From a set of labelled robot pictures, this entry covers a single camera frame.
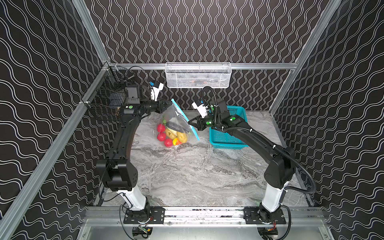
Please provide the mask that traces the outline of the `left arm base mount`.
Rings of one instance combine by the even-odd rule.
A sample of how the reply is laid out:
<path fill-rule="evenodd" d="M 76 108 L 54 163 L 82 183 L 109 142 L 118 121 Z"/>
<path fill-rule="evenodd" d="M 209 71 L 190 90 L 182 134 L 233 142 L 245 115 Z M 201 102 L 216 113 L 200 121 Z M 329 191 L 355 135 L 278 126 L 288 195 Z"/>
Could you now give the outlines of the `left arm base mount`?
<path fill-rule="evenodd" d="M 162 207 L 150 207 L 140 211 L 126 210 L 123 220 L 124 224 L 145 225 L 145 224 L 163 224 L 165 209 Z"/>

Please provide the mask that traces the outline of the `small orange fruit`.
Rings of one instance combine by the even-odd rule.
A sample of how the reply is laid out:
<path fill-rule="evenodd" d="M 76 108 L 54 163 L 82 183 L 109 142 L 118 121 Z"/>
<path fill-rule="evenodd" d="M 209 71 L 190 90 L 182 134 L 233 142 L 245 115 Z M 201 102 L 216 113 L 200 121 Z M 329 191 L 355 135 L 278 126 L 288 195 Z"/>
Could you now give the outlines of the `small orange fruit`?
<path fill-rule="evenodd" d="M 173 146 L 178 146 L 182 144 L 182 142 L 178 138 L 174 138 L 172 143 L 173 143 Z"/>

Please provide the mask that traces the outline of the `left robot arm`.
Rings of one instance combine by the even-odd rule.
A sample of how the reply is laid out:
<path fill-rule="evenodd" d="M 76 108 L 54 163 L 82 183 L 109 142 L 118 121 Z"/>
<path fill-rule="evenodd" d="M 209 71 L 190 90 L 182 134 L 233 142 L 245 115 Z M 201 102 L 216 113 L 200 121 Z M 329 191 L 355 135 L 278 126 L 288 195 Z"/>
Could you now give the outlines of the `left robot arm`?
<path fill-rule="evenodd" d="M 130 159 L 132 144 L 142 119 L 151 113 L 163 113 L 172 102 L 146 99 L 140 85 L 128 85 L 125 93 L 126 97 L 118 110 L 118 132 L 107 156 L 97 161 L 97 170 L 103 186 L 122 197 L 129 211 L 149 215 L 149 202 L 137 187 L 139 174 Z"/>

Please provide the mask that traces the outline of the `yellow potato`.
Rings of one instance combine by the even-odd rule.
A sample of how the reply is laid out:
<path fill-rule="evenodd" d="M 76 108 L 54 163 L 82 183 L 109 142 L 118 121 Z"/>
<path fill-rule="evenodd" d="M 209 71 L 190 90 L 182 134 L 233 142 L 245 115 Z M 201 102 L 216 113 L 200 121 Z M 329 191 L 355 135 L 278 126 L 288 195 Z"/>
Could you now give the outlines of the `yellow potato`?
<path fill-rule="evenodd" d="M 183 144 L 188 141 L 188 135 L 186 133 L 177 132 L 177 138 Z"/>

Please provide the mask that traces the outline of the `red tomato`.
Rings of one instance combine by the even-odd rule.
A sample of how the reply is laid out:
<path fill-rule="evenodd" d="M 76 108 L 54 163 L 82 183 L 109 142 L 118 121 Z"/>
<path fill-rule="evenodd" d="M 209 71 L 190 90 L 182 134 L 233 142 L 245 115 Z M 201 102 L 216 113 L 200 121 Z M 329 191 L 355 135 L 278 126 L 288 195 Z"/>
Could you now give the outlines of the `red tomato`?
<path fill-rule="evenodd" d="M 166 130 L 166 126 L 164 124 L 158 124 L 157 125 L 157 132 L 158 133 L 163 133 L 163 132 L 165 132 L 165 130 Z"/>
<path fill-rule="evenodd" d="M 158 133 L 158 135 L 157 135 L 157 139 L 158 139 L 160 142 L 164 142 L 164 141 L 166 140 L 166 138 L 167 138 L 167 135 L 166 135 L 164 132 L 162 132 L 162 133 Z"/>

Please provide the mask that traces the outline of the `clear zip top bag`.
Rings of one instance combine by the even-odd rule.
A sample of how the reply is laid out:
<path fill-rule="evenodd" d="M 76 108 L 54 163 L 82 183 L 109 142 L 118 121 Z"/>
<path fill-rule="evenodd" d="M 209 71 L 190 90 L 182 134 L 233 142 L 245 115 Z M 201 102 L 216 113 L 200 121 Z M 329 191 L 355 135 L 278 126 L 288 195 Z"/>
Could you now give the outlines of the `clear zip top bag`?
<path fill-rule="evenodd" d="M 188 143 L 192 138 L 200 140 L 197 131 L 189 124 L 189 119 L 174 99 L 161 114 L 155 134 L 157 140 L 166 148 L 177 148 Z"/>

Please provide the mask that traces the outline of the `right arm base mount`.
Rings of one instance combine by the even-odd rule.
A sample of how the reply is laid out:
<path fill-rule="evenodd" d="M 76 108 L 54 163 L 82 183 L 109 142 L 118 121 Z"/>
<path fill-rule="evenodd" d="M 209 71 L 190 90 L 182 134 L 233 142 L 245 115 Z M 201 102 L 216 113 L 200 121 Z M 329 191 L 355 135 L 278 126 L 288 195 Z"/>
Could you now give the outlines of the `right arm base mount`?
<path fill-rule="evenodd" d="M 247 225 L 285 225 L 287 223 L 285 215 L 278 207 L 276 211 L 269 212 L 263 206 L 259 207 L 245 207 L 244 220 Z"/>

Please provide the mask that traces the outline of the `yellow lemon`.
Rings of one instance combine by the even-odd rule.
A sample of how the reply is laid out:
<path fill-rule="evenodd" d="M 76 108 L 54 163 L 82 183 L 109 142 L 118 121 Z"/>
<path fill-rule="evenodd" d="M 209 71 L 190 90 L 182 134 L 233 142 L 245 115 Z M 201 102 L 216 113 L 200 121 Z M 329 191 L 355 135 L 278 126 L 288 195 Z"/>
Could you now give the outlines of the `yellow lemon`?
<path fill-rule="evenodd" d="M 169 128 L 166 128 L 166 129 L 165 129 L 165 133 L 166 133 L 167 137 L 168 137 L 169 139 L 171 139 L 171 140 L 177 138 L 177 132 L 174 131 L 174 130 L 171 130 L 171 129 L 169 129 Z"/>

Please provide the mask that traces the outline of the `dark red apple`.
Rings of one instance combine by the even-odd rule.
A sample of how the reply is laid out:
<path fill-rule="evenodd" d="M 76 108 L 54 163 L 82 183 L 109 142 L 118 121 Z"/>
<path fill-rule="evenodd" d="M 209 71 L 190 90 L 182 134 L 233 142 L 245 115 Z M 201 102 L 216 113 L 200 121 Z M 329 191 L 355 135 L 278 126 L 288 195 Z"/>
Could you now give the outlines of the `dark red apple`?
<path fill-rule="evenodd" d="M 167 148 L 171 148 L 171 147 L 173 147 L 173 146 L 174 146 L 174 145 L 173 145 L 173 140 L 172 140 L 172 139 L 169 139 L 169 138 L 165 139 L 165 141 L 164 141 L 164 145 L 165 145 Z"/>

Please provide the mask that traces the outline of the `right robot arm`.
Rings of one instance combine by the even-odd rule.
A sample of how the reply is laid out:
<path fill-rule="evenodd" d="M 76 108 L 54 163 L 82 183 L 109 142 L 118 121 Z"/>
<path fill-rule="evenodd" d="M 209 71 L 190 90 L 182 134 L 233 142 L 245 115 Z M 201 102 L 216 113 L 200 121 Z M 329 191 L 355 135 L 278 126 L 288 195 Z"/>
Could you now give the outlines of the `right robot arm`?
<path fill-rule="evenodd" d="M 244 118 L 231 114 L 227 104 L 222 101 L 194 102 L 193 109 L 199 112 L 199 116 L 189 120 L 189 124 L 198 131 L 213 128 L 239 139 L 248 147 L 258 153 L 268 164 L 264 172 L 267 182 L 264 198 L 260 204 L 260 210 L 265 213 L 275 213 L 282 206 L 284 192 L 294 190 L 303 194 L 313 194 L 316 183 L 310 173 L 295 159 L 294 154 L 288 148 L 284 148 L 269 140 L 266 136 L 254 130 Z M 296 169 L 305 173 L 310 181 L 308 189 L 300 189 L 289 185 Z"/>

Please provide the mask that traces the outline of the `dark eggplant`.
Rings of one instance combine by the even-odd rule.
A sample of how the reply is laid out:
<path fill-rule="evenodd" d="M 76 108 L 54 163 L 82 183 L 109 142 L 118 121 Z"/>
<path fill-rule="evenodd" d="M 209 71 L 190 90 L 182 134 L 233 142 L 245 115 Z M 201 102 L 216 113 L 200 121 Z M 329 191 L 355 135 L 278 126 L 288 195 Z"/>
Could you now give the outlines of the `dark eggplant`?
<path fill-rule="evenodd" d="M 190 132 L 188 128 L 184 128 L 183 126 L 176 124 L 176 123 L 173 123 L 173 122 L 167 122 L 166 127 L 171 129 L 171 130 L 174 130 L 176 132 L 181 132 L 181 133 L 186 133 L 186 134 L 188 134 Z"/>

